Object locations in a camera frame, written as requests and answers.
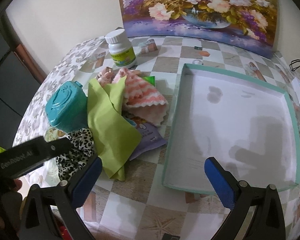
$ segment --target bottle label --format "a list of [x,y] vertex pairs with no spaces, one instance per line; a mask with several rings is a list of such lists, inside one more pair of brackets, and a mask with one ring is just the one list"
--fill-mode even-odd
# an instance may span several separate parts
[[124,67],[126,65],[129,65],[131,62],[133,62],[136,59],[136,55],[134,54],[133,47],[120,54],[110,53],[110,55],[117,67]]

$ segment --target canvas painting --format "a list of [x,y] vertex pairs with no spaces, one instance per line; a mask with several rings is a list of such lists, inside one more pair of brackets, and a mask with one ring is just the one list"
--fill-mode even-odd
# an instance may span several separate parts
[[202,38],[272,56],[277,0],[120,0],[120,7],[128,37]]

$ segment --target checkered tablecloth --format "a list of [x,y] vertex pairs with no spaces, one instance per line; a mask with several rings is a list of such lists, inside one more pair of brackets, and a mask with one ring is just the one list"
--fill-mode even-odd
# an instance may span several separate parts
[[[140,44],[154,39],[156,51],[141,54]],[[155,76],[156,87],[170,103],[169,115],[159,128],[160,133],[169,139],[174,113],[173,94],[178,86],[182,67],[185,63],[200,62],[203,65],[223,68],[242,74],[251,74],[246,65],[252,62],[266,80],[286,90],[294,101],[300,127],[300,107],[290,84],[294,73],[274,57],[266,59],[244,49],[203,39],[174,36],[147,36],[130,39],[137,54],[137,70],[145,75]],[[91,52],[101,46],[106,50],[102,39],[94,39],[77,45],[61,63],[49,74],[42,84],[20,124],[15,144],[43,135],[48,123],[44,111],[47,100],[65,81],[71,80]],[[208,57],[200,55],[202,47]],[[106,54],[103,67],[113,66]],[[186,203],[185,192],[163,187],[161,184],[166,147],[152,150],[128,162],[126,180],[113,181],[104,173],[96,182],[91,194],[78,212],[90,231],[98,239],[124,240],[210,240],[218,230],[229,210],[225,209],[216,195],[201,195],[194,203]],[[30,184],[51,185],[45,180],[47,173],[35,171],[28,175]],[[300,233],[300,185],[280,192],[287,239],[295,239]],[[236,239],[242,239],[253,209],[247,215]]]

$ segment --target white tray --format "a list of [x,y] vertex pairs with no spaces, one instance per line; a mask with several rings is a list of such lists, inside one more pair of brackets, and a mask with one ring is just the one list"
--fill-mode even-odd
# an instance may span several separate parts
[[214,194],[203,164],[215,157],[237,180],[300,183],[300,139],[286,91],[236,72],[185,64],[168,142],[164,186]]

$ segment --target white plastic bottle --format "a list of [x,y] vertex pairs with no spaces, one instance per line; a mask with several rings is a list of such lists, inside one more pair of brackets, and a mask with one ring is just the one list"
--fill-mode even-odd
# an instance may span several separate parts
[[117,67],[130,68],[136,64],[136,55],[126,31],[118,29],[106,35],[109,53]]

